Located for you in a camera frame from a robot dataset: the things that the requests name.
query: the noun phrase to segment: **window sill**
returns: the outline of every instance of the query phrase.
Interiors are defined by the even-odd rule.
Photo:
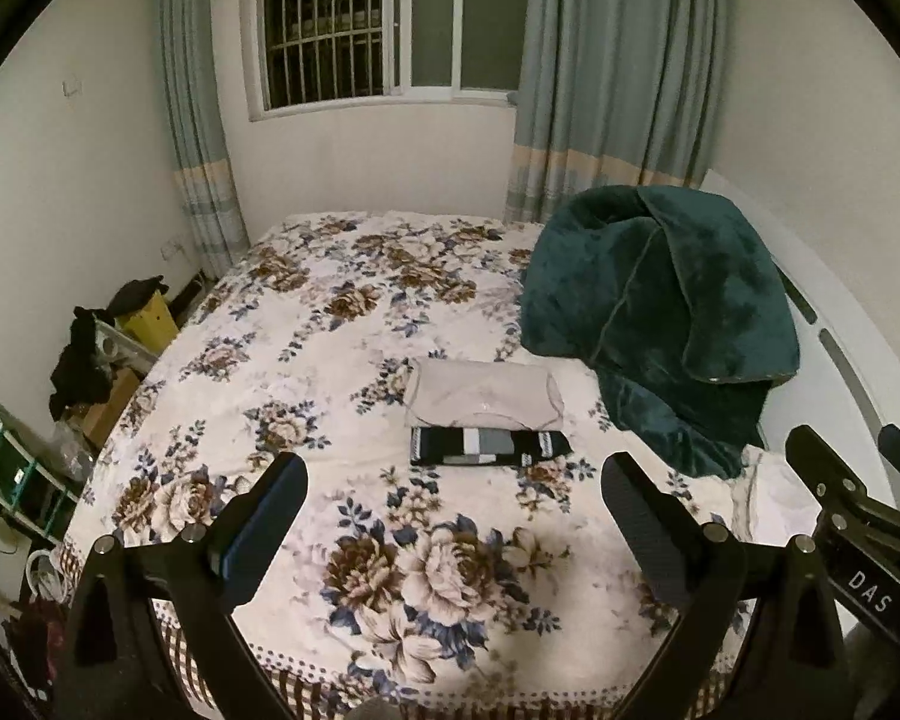
[[[336,110],[338,108],[356,108],[370,105],[404,105],[408,103],[444,103],[451,105],[488,105],[496,108],[512,108],[514,105],[506,100],[508,92],[497,92],[482,89],[462,90],[454,93],[450,87],[423,86],[413,87],[405,92],[394,91],[392,95],[375,95],[365,98],[343,98],[342,100],[322,100],[319,103],[298,103],[284,108],[272,108],[256,116],[251,115],[252,122],[263,122],[266,119],[281,119],[285,116],[316,113],[317,111]]]

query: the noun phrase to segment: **green metal rack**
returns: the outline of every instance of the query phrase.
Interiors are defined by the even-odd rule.
[[[34,536],[60,543],[77,495],[24,449],[0,416],[0,507]]]

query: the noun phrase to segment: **teal fleece blanket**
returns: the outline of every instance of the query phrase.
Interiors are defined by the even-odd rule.
[[[591,367],[610,420],[681,473],[741,471],[797,332],[770,252],[725,197],[600,187],[562,206],[524,279],[521,341]]]

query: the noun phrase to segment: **metal window grille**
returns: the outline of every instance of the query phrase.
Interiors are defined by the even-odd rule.
[[[383,9],[384,0],[264,0],[268,107],[386,93]]]

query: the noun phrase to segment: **blue curtain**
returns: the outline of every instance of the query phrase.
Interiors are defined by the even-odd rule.
[[[698,185],[726,40],[727,0],[529,0],[506,217],[605,184]]]
[[[223,138],[210,0],[157,0],[157,13],[176,180],[204,271],[220,278],[250,240]]]

